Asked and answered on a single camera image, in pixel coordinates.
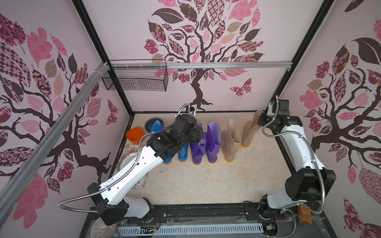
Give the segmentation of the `purple rain boot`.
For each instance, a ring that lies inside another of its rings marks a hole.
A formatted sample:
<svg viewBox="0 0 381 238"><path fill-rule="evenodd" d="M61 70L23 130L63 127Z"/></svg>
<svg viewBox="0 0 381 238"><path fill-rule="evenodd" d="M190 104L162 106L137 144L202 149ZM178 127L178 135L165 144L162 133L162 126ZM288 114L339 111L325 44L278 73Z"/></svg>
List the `purple rain boot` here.
<svg viewBox="0 0 381 238"><path fill-rule="evenodd" d="M208 161L212 164L217 161L221 143L221 130L219 124L215 121L209 122L206 134L206 154Z"/></svg>
<svg viewBox="0 0 381 238"><path fill-rule="evenodd" d="M197 125L201 128L201 138L198 143L190 143L190 149L192 154L192 162L195 165L199 165L202 162L202 157L206 152L206 136L202 127L202 124L197 122Z"/></svg>

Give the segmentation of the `blue rain boot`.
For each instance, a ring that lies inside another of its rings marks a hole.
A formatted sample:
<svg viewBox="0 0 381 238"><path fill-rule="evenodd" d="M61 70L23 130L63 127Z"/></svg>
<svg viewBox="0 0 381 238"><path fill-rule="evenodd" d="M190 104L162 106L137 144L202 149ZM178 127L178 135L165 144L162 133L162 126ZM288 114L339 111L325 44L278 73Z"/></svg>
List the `blue rain boot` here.
<svg viewBox="0 0 381 238"><path fill-rule="evenodd" d="M178 159L180 162L186 162L188 159L188 148L189 143L185 144L182 149L178 152Z"/></svg>
<svg viewBox="0 0 381 238"><path fill-rule="evenodd" d="M156 120L151 128L151 133L157 133L163 129L162 123L160 120ZM169 165L172 163L172 157L168 157L165 161L163 161L164 164Z"/></svg>

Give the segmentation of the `beige rain boot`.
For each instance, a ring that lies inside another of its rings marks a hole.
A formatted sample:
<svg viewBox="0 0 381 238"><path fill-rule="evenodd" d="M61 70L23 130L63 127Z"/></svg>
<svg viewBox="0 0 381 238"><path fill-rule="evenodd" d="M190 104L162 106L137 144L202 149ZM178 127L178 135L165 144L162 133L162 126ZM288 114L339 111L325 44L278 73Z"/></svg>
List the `beige rain boot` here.
<svg viewBox="0 0 381 238"><path fill-rule="evenodd" d="M241 146L248 148L255 133L262 128L262 126L258 125L258 121L262 113L262 110L256 111L253 119L245 124L243 135L241 137Z"/></svg>
<svg viewBox="0 0 381 238"><path fill-rule="evenodd" d="M241 136L234 119L228 120L227 130L222 131L222 152L227 162L233 162L241 145Z"/></svg>

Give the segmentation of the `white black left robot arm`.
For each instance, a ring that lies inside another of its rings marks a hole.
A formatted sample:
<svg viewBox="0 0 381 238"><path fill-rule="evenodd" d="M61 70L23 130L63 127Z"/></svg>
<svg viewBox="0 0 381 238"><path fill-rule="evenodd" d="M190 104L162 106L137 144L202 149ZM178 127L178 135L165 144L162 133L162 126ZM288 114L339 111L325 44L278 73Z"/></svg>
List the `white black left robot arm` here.
<svg viewBox="0 0 381 238"><path fill-rule="evenodd" d="M151 202L147 198L129 198L127 193L153 168L173 157L187 143L199 142L200 138L201 128L194 108L184 104L168 128L148 136L146 145L138 149L134 160L102 184L88 187L89 192L96 189L100 192L93 200L103 222L111 226L127 217L150 220L154 213Z"/></svg>

